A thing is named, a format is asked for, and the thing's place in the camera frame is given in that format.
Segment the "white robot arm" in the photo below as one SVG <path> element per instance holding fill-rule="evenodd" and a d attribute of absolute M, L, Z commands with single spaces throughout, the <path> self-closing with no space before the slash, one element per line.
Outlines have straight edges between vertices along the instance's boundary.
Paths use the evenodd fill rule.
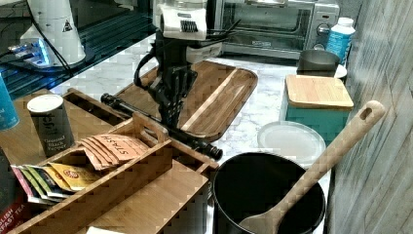
<path fill-rule="evenodd" d="M 206 4 L 206 0 L 159 0 L 154 6 L 156 36 L 150 55 L 158 68 L 146 90 L 169 127 L 178 124 L 183 100 L 198 77 L 192 65 L 218 55 L 226 39 L 224 33 L 207 29 Z"/>

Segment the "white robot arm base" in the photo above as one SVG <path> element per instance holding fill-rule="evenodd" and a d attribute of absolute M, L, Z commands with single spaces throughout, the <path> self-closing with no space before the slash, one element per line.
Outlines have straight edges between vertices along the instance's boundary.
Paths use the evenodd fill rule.
<path fill-rule="evenodd" d="M 8 50 L 23 64 L 42 72 L 79 68 L 95 58 L 83 45 L 69 0 L 26 0 L 31 26 Z"/>

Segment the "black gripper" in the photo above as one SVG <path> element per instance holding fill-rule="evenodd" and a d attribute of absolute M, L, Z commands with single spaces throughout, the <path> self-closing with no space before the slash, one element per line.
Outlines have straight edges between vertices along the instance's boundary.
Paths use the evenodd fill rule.
<path fill-rule="evenodd" d="M 168 38 L 161 30 L 156 31 L 152 51 L 159 64 L 157 74 L 162 79 L 157 85 L 150 84 L 149 94 L 160 98 L 161 122 L 171 128 L 177 127 L 182 98 L 188 96 L 197 78 L 186 56 L 187 48 L 197 44 L 195 40 Z"/>

